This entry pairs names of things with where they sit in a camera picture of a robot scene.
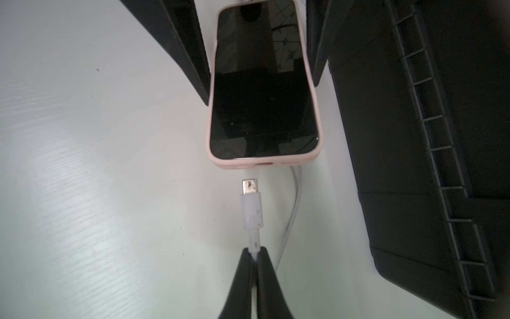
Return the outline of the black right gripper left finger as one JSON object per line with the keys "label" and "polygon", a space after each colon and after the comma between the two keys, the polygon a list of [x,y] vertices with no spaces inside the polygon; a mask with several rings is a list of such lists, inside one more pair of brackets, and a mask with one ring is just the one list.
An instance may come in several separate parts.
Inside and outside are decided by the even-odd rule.
{"label": "black right gripper left finger", "polygon": [[231,288],[219,319],[250,319],[255,261],[248,249],[241,252]]}

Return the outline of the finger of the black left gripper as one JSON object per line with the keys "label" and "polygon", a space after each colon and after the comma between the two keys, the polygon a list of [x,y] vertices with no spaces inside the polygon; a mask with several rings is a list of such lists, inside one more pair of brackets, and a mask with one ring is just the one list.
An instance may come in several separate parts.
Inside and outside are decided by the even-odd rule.
{"label": "finger of the black left gripper", "polygon": [[122,0],[121,3],[178,64],[205,105],[211,72],[193,0]]}
{"label": "finger of the black left gripper", "polygon": [[341,25],[354,0],[306,0],[307,55],[314,86],[318,86]]}

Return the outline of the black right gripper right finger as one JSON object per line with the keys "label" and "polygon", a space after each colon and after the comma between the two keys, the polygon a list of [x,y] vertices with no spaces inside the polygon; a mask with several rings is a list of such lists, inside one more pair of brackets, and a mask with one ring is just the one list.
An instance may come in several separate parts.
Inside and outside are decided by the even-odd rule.
{"label": "black right gripper right finger", "polygon": [[255,264],[256,313],[258,319],[294,319],[282,293],[272,261],[265,247]]}

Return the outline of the black phone pink case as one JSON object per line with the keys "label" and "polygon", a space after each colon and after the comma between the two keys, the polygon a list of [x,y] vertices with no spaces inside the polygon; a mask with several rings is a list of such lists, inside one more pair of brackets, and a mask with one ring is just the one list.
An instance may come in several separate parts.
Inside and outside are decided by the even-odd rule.
{"label": "black phone pink case", "polygon": [[216,16],[206,150],[223,169],[298,166],[323,146],[296,1],[245,1]]}

